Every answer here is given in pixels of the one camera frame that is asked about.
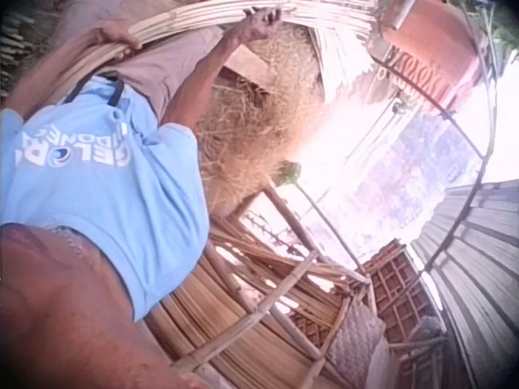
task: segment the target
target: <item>metal roof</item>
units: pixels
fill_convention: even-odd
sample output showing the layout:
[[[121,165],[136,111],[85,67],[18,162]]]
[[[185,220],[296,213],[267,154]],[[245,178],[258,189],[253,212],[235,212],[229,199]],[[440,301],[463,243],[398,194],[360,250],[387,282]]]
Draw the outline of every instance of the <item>metal roof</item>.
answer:
[[[447,190],[411,243],[424,263],[453,226],[471,188]],[[431,276],[474,387],[496,387],[517,363],[519,349],[519,180],[481,186]]]

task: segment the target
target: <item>logo on shirt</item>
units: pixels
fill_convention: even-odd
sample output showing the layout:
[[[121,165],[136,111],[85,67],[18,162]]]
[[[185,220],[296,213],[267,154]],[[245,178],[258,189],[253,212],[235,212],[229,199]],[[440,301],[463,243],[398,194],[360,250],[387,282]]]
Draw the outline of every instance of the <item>logo on shirt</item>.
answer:
[[[83,163],[125,167],[131,161],[131,149],[123,136],[125,127],[111,135],[62,134],[54,124],[43,126],[33,136],[22,131],[21,149],[15,150],[15,164],[27,160],[38,166],[61,168],[70,160]]]
[[[70,160],[71,155],[70,147],[55,147],[47,154],[47,163],[51,168],[61,168]]]

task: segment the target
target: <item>light blue t-shirt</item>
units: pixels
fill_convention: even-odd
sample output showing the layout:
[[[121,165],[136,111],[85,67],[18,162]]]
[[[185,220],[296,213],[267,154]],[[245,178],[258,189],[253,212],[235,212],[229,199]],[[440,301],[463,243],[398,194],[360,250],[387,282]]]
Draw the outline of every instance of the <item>light blue t-shirt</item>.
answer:
[[[208,237],[197,144],[157,118],[144,97],[93,77],[71,102],[28,122],[2,111],[2,224],[65,225],[109,258],[135,320],[175,290]]]

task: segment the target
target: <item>skin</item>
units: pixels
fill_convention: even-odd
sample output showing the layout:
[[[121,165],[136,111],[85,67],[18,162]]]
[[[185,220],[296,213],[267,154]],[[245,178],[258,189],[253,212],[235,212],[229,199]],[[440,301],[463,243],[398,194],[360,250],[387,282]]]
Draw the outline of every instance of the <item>skin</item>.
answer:
[[[242,43],[272,36],[273,9],[247,11],[203,58],[169,103],[163,122],[193,126],[208,107],[211,86]],[[134,49],[122,22],[101,22],[51,53],[11,93],[6,107],[25,120],[41,108],[59,75],[85,50],[106,42]],[[21,224],[0,230],[0,357],[39,388],[207,388],[179,376],[141,335],[103,280],[57,235]]]

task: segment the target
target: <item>hand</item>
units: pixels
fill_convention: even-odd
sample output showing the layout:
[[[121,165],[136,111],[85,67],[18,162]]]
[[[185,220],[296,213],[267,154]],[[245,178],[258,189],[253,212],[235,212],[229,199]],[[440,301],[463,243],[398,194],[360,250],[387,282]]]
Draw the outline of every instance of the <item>hand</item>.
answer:
[[[274,32],[281,25],[281,9],[256,8],[245,10],[245,19],[235,24],[229,31],[229,35],[235,38],[239,44],[272,38]]]
[[[139,39],[128,32],[128,23],[122,20],[102,20],[92,26],[98,44],[123,43],[133,50],[142,47]]]

